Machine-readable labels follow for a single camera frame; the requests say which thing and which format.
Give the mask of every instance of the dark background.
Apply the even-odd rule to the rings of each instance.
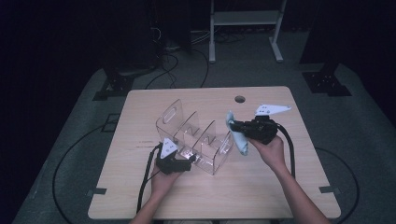
[[[217,9],[277,7],[275,0],[216,2]],[[184,13],[177,14],[183,8]],[[337,58],[360,76],[395,124],[395,11],[392,1],[289,0],[282,30],[310,29],[301,62]],[[0,2],[0,16],[0,196],[5,214],[0,222],[9,223],[82,89],[102,67],[103,58],[98,56],[111,54],[119,57],[109,59],[113,62],[152,65],[156,49],[150,25],[187,44],[189,28],[208,29],[209,1],[154,1],[151,5],[146,1],[9,0]]]

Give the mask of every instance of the light wood tabletop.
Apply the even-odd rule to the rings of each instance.
[[[245,97],[237,103],[236,96]],[[339,217],[340,207],[332,192],[317,152],[304,126],[297,104],[287,87],[249,87],[213,89],[173,89],[130,91],[106,161],[97,184],[105,194],[94,194],[89,216],[94,219],[133,218],[151,150],[163,139],[156,121],[177,99],[183,113],[197,112],[200,127],[216,121],[217,133],[228,132],[226,114],[232,110],[236,120],[254,119],[261,104],[289,105],[291,110],[271,115],[288,131],[294,144],[297,182],[326,217]],[[285,158],[290,168],[290,153],[285,136]],[[215,175],[192,166],[175,183],[154,218],[158,219],[259,219],[292,217],[282,188],[271,169],[253,145],[247,156],[233,148]],[[146,185],[143,203],[150,195]]]

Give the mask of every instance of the white tag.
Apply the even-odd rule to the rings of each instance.
[[[169,156],[177,150],[177,145],[172,142],[169,138],[163,139],[163,150],[161,151],[161,159]]]
[[[289,105],[260,105],[259,108],[257,108],[255,115],[273,115],[290,109],[291,107]]]

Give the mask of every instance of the acrylic divider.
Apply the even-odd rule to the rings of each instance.
[[[183,118],[182,103],[176,100],[157,119],[161,139],[171,139],[178,147],[177,154],[182,158],[188,159],[195,154],[197,160],[194,164],[214,175],[233,147],[233,136],[230,132],[224,137],[218,136],[214,120],[202,132],[197,112],[186,120]]]

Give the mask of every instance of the gray carpet floor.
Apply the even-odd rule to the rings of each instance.
[[[275,61],[268,36],[250,34],[232,44],[217,44],[217,62],[209,65],[204,87],[289,87],[314,145],[340,157],[359,181],[359,203],[345,223],[394,223],[395,128],[363,88],[359,77],[343,65],[337,68],[335,75],[352,96],[329,97],[325,93],[311,93],[302,72],[318,71],[321,64],[299,64],[308,33],[280,34],[278,45],[283,63]],[[207,57],[207,42],[193,48]],[[172,75],[157,78],[148,88],[199,88],[205,79],[204,56],[197,51],[171,54],[178,59]],[[166,69],[173,67],[175,62],[171,56],[163,57]],[[161,73],[163,70],[158,68],[136,78],[133,89],[145,89]],[[64,153],[81,136],[102,125],[109,114],[121,112],[125,97],[92,100],[105,79],[103,70],[92,74],[13,223],[66,223],[52,199],[53,174]],[[96,187],[112,136],[112,132],[100,130],[89,134],[69,151],[59,167],[55,179],[56,195],[72,223],[128,221],[92,220],[87,215],[92,199],[90,190]],[[318,151],[318,156],[332,187],[340,191],[336,198],[342,215],[332,220],[337,223],[352,209],[357,189],[353,176],[334,155]],[[283,220],[282,223],[293,223],[293,220]]]

